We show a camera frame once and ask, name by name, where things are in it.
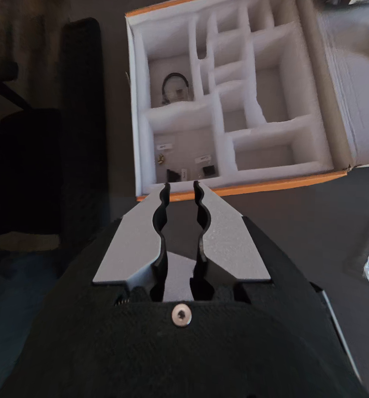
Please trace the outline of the grey desk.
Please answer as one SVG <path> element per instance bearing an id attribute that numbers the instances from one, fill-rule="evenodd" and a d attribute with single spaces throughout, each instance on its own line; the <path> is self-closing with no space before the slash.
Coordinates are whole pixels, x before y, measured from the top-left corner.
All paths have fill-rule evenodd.
<path id="1" fill-rule="evenodd" d="M 128 62 L 129 51 L 125 14 L 108 7 L 102 36 L 110 46 L 107 57 L 117 66 Z M 114 88 L 114 105 L 109 117 L 115 119 L 114 135 L 132 134 L 129 69 L 127 83 Z M 366 171 L 310 186 L 223 196 L 229 204 L 261 227 L 281 249 L 328 294 L 355 359 L 356 367 L 369 390 L 369 282 L 363 264 L 369 251 L 369 167 Z"/>

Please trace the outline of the white orange kit box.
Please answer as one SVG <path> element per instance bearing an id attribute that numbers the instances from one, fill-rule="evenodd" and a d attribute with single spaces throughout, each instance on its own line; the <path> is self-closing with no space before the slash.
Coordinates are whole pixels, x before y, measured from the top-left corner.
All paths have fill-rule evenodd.
<path id="1" fill-rule="evenodd" d="M 135 196 L 220 196 L 369 167 L 369 1 L 166 1 L 125 14 Z M 172 142 L 157 165 L 155 146 Z M 218 176 L 197 178 L 214 156 Z"/>

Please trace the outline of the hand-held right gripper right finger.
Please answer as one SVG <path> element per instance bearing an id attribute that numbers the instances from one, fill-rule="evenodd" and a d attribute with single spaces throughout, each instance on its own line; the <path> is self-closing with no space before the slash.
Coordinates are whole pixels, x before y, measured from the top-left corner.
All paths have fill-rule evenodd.
<path id="1" fill-rule="evenodd" d="M 270 283 L 270 273 L 243 215 L 204 183 L 195 181 L 193 188 L 202 228 L 190 279 L 194 300 L 212 300 L 223 286 L 236 292 L 243 284 Z"/>

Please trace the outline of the tiny bag with black part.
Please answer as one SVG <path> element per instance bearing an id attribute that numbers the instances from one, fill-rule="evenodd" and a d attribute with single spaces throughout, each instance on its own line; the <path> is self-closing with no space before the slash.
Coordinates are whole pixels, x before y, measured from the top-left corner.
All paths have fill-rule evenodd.
<path id="1" fill-rule="evenodd" d="M 206 154 L 195 158 L 197 178 L 207 179 L 218 176 L 216 161 L 213 155 Z"/>
<path id="2" fill-rule="evenodd" d="M 188 182 L 188 169 L 187 168 L 180 168 L 177 170 L 166 170 L 166 183 L 181 183 L 181 182 Z"/>

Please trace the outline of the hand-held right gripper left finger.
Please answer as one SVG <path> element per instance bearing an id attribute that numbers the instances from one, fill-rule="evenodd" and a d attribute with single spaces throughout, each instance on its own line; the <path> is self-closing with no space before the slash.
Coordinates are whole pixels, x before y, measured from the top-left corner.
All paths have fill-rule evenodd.
<path id="1" fill-rule="evenodd" d="M 142 287 L 152 301 L 162 302 L 168 258 L 162 229 L 167 223 L 170 184 L 154 189 L 121 219 L 93 285 Z"/>

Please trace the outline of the bag of brass nuts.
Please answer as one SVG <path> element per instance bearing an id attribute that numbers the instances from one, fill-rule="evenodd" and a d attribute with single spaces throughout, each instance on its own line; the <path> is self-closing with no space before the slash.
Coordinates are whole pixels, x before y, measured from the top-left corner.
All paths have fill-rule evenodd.
<path id="1" fill-rule="evenodd" d="M 155 155 L 157 165 L 164 165 L 169 161 L 173 153 L 174 144 L 172 142 L 158 143 L 155 146 Z"/>

